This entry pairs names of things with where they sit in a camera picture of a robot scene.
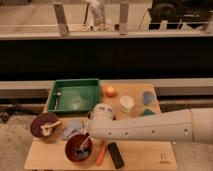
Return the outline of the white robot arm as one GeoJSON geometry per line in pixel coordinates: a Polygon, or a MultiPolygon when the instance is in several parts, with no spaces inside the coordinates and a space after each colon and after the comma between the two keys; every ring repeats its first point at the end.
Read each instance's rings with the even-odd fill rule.
{"type": "Polygon", "coordinates": [[[89,135],[96,139],[213,144],[213,108],[184,109],[120,120],[113,117],[110,105],[96,105],[88,120],[89,135]]]}

